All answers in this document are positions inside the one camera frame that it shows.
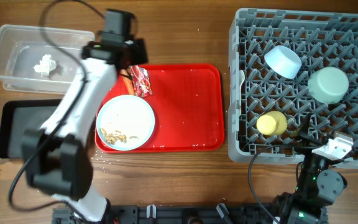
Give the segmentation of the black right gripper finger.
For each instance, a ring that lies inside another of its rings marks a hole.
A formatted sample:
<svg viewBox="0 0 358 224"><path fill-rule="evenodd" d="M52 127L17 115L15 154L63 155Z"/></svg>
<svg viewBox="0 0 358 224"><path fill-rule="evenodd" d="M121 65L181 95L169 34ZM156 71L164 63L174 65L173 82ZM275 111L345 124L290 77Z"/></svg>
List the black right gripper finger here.
<svg viewBox="0 0 358 224"><path fill-rule="evenodd" d="M307 140L310 126L311 113L308 113L301 122L298 129L294 131L294 140Z"/></svg>
<svg viewBox="0 0 358 224"><path fill-rule="evenodd" d="M353 154L347 154L341 159L332 159L325 156L320 156L319 165L335 165L344 162L347 158L352 158Z"/></svg>

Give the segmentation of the orange carrot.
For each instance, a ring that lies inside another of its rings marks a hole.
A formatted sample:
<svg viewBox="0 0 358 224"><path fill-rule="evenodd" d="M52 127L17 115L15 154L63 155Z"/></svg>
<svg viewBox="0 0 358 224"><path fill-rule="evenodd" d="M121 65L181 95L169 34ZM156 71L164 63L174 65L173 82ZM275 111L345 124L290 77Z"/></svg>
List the orange carrot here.
<svg viewBox="0 0 358 224"><path fill-rule="evenodd" d="M135 90L134 90L134 86L132 83L132 77L131 75L128 73L127 70L122 69L120 71L120 75L122 76L123 80L124 80L124 84L127 88L128 94L130 95L135 95Z"/></svg>

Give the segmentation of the red snack wrapper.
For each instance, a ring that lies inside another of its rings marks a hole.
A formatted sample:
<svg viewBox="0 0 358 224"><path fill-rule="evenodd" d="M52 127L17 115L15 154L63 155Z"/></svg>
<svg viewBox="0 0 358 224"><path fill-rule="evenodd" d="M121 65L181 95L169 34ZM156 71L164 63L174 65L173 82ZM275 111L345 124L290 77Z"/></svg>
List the red snack wrapper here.
<svg viewBox="0 0 358 224"><path fill-rule="evenodd" d="M153 93L148 71L138 65L131 65L129 71L135 95L138 97L151 96Z"/></svg>

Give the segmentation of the yellow cup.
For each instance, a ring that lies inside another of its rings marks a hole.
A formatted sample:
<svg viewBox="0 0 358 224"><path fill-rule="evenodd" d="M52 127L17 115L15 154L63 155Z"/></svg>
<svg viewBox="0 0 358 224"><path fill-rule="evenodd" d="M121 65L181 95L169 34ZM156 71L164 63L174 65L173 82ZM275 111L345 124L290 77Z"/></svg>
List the yellow cup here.
<svg viewBox="0 0 358 224"><path fill-rule="evenodd" d="M263 135L281 135L287 130L287 118L279 111L262 115L256 123L257 130Z"/></svg>

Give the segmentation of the green bowl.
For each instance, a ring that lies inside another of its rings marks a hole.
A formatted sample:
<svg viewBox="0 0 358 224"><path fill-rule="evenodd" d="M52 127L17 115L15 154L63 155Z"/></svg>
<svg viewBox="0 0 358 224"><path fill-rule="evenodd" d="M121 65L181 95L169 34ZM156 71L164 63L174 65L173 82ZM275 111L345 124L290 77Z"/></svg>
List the green bowl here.
<svg viewBox="0 0 358 224"><path fill-rule="evenodd" d="M349 79L342 70L326 67L310 75L308 89L316 101L335 104L341 101L348 91Z"/></svg>

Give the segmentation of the light blue plate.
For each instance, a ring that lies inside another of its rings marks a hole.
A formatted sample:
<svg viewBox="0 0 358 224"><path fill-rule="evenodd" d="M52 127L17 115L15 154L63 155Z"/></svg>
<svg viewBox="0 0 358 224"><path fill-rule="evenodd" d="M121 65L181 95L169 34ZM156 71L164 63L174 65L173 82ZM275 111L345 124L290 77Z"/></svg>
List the light blue plate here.
<svg viewBox="0 0 358 224"><path fill-rule="evenodd" d="M155 115L152 107L142 98L133 95L116 96L105 102L96 117L96 136L109 149L131 151L144 145L151 137L155 127ZM127 136L138 139L127 143L108 144L100 128L113 132L121 131Z"/></svg>

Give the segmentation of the light blue bowl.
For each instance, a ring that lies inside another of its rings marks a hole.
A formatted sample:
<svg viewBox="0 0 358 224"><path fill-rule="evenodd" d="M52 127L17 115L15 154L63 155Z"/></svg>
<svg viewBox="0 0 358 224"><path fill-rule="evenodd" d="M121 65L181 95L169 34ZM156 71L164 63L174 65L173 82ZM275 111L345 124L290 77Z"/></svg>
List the light blue bowl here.
<svg viewBox="0 0 358 224"><path fill-rule="evenodd" d="M287 79L294 79L302 65L299 56L282 45L278 45L267 52L264 59L275 73Z"/></svg>

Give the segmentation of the white tissue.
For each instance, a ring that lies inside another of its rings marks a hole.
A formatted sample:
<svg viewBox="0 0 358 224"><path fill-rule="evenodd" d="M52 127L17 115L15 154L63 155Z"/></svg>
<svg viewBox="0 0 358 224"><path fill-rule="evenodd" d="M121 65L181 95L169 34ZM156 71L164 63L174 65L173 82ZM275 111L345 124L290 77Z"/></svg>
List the white tissue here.
<svg viewBox="0 0 358 224"><path fill-rule="evenodd" d="M42 77L48 77L56 68L56 61L52 59L50 54L46 54L39 61L39 64L34 66L34 71L41 74Z"/></svg>

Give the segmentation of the white plastic spoon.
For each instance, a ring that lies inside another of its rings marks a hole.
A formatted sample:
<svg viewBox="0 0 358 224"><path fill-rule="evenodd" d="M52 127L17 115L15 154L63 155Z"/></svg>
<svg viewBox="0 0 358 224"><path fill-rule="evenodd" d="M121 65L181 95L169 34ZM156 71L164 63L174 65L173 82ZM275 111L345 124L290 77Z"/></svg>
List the white plastic spoon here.
<svg viewBox="0 0 358 224"><path fill-rule="evenodd" d="M239 114L241 114L241 106L242 106L242 93L241 93L241 89L242 89L242 85L245 81L245 73L243 70L239 70L239 94L238 94L238 101L237 101L237 109L239 110Z"/></svg>

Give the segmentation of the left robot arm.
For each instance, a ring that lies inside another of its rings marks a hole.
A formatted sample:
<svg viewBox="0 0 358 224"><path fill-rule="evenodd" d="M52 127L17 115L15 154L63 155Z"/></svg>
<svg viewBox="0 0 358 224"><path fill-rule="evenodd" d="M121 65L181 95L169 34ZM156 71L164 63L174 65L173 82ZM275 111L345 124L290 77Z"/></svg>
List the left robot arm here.
<svg viewBox="0 0 358 224"><path fill-rule="evenodd" d="M86 150L98 105L116 84L119 72L147 63L143 39L136 37L137 18L127 11L108 9L101 16L104 28L99 42L86 44L73 57L79 71L60 104L37 130L22 136L23 165L17 177L64 203L75 222L114 223L110 201L93 185L93 166Z"/></svg>

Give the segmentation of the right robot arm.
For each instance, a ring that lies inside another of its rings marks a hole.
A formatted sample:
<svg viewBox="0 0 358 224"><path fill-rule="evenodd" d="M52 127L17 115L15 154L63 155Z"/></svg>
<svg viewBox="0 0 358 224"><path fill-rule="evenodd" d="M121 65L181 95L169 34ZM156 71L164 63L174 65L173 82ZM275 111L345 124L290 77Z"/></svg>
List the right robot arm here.
<svg viewBox="0 0 358 224"><path fill-rule="evenodd" d="M290 136L297 145L283 144L268 146L257 152L249 163L247 173L249 187L256 202L273 223L322 223L326 207L332 205L347 187L346 178L329 169L343 162L352 153L353 138L340 131L322 141L308 136L311 113ZM258 198L252 185L252 166L256 158L271 148L293 148L304 155L303 162L296 167L296 187L293 193L277 195L270 208Z"/></svg>

